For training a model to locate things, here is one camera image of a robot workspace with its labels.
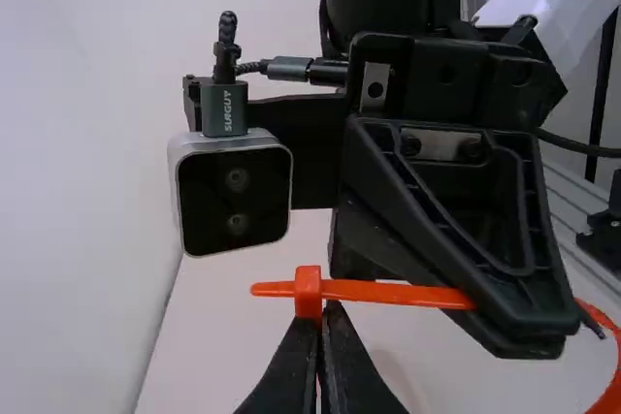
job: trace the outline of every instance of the black cable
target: black cable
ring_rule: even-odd
[[[321,55],[323,58],[341,59],[343,55],[335,45],[334,26],[328,14],[328,0],[319,0],[319,37],[321,39]]]
[[[589,144],[599,145],[602,140],[602,127],[604,126],[605,103],[610,82],[610,70],[612,68],[612,55],[614,53],[614,37],[617,31],[617,17],[619,9],[608,17],[602,29],[602,43],[600,45],[600,63],[598,65],[598,80],[595,86],[595,97],[593,99],[593,114],[591,116],[591,131]],[[586,159],[586,170],[584,177],[595,182],[598,171],[598,157],[590,155]]]
[[[606,339],[602,326],[598,324],[598,321],[595,320],[589,311],[582,307],[580,303],[578,303],[578,313],[580,314],[582,323],[587,329],[596,334],[599,339]]]
[[[621,149],[618,148],[579,143],[578,141],[549,133],[541,128],[535,130],[535,135],[546,143],[557,145],[565,150],[570,150],[571,152],[602,157],[604,159],[621,159]]]
[[[218,22],[218,41],[213,45],[215,65],[213,66],[213,80],[216,84],[235,83],[236,62],[242,55],[242,50],[235,44],[237,34],[237,15],[226,11]]]
[[[235,75],[247,75],[248,73],[263,73],[268,70],[270,60],[261,60],[260,62],[241,63],[235,67]]]

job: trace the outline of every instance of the bolt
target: bolt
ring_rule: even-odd
[[[403,135],[401,137],[402,153],[406,157],[416,157],[420,153],[422,147],[422,142],[416,136]]]
[[[479,160],[485,155],[485,146],[479,140],[468,139],[459,144],[458,153],[466,160]]]

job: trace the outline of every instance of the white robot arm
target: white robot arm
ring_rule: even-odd
[[[539,41],[565,80],[620,0],[489,0],[474,16],[477,27],[507,27],[532,16]]]

